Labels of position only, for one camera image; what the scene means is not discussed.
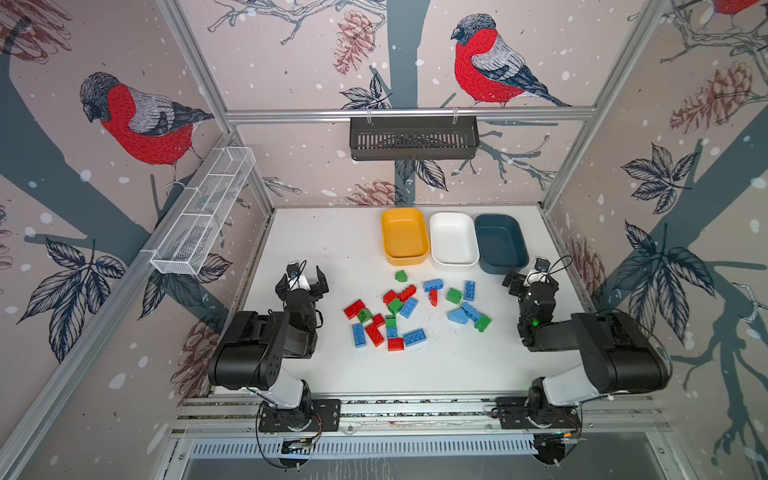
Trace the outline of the teal plastic bin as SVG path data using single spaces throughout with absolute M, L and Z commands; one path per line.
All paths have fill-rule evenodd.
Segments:
M 488 274 L 519 272 L 529 263 L 519 222 L 504 214 L 482 214 L 475 218 L 480 268 Z

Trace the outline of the blue long lego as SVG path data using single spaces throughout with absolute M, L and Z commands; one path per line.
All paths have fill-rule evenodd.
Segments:
M 463 298 L 467 302 L 475 300 L 476 295 L 476 283 L 471 280 L 466 280 L 464 284 Z

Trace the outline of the blue lego diagonal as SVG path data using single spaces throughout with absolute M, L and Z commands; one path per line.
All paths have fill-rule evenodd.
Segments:
M 463 302 L 461 308 L 473 322 L 477 322 L 482 317 L 482 314 L 467 302 Z

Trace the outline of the light blue lego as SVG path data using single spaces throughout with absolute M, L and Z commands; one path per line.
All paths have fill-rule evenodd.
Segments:
M 458 308 L 450 311 L 447 314 L 447 318 L 449 321 L 454 322 L 456 324 L 461 324 L 461 325 L 467 324 L 470 320 L 469 316 L 467 315 L 466 311 L 463 308 Z

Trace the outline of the white plastic bin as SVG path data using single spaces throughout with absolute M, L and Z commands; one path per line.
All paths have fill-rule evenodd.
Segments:
M 436 268 L 465 271 L 480 260 L 474 220 L 459 212 L 438 212 L 430 217 L 431 257 Z

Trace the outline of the red square lego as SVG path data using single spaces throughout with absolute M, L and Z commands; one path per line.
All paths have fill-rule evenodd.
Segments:
M 392 301 L 394 301 L 394 300 L 395 300 L 395 299 L 397 299 L 397 298 L 398 298 L 398 295 L 397 295 L 397 294 L 396 294 L 396 293 L 395 293 L 393 290 L 390 290 L 390 291 L 388 291 L 388 292 L 387 292 L 387 293 L 384 295 L 384 297 L 383 297 L 383 302 L 384 302 L 386 305 L 389 305 L 389 304 L 390 304 Z

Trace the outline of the red long lego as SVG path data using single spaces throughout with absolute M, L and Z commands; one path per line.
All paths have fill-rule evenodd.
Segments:
M 402 302 L 407 302 L 415 293 L 417 292 L 417 288 L 415 285 L 409 285 L 406 287 L 399 295 L 398 298 Z

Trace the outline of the yellow plastic bin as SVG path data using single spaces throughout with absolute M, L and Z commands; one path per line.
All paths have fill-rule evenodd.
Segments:
M 392 208 L 381 215 L 387 261 L 398 267 L 422 264 L 430 252 L 423 213 L 416 208 Z

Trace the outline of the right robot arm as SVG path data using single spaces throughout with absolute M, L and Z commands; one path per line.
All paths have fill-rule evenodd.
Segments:
M 499 405 L 503 418 L 525 418 L 537 428 L 581 426 L 576 409 L 614 394 L 646 394 L 664 389 L 671 362 L 653 347 L 628 314 L 573 313 L 554 321 L 559 283 L 538 268 L 527 275 L 512 269 L 502 282 L 518 299 L 517 331 L 533 353 L 576 351 L 581 362 L 558 374 L 535 379 L 520 405 Z

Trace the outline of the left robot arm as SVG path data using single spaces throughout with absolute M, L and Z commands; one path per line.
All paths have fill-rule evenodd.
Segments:
M 324 319 L 317 302 L 329 292 L 325 274 L 316 269 L 316 280 L 304 274 L 305 262 L 286 266 L 275 285 L 282 307 L 265 314 L 237 312 L 208 364 L 211 385 L 228 390 L 245 389 L 261 399 L 261 416 L 268 426 L 289 431 L 321 429 L 321 414 L 313 407 L 309 384 L 282 367 L 284 359 L 313 356 L 318 329 Z

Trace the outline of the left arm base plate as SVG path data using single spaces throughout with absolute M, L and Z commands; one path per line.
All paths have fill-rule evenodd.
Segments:
M 340 422 L 338 399 L 312 400 L 294 409 L 278 409 L 263 403 L 257 431 L 262 433 L 336 432 Z

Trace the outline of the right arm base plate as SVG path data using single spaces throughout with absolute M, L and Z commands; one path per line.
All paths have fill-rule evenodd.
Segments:
M 577 408 L 553 406 L 546 400 L 531 403 L 527 397 L 520 396 L 497 397 L 491 417 L 497 419 L 504 430 L 580 430 L 582 427 Z

